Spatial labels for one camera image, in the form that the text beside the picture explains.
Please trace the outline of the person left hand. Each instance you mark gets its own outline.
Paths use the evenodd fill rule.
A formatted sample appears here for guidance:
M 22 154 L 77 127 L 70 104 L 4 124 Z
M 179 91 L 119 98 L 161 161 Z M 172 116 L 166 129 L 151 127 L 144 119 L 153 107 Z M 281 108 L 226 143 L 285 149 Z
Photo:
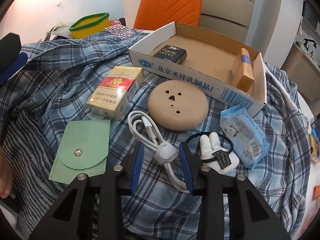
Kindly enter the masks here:
M 9 196 L 12 190 L 12 171 L 7 158 L 0 148 L 0 197 L 5 199 Z

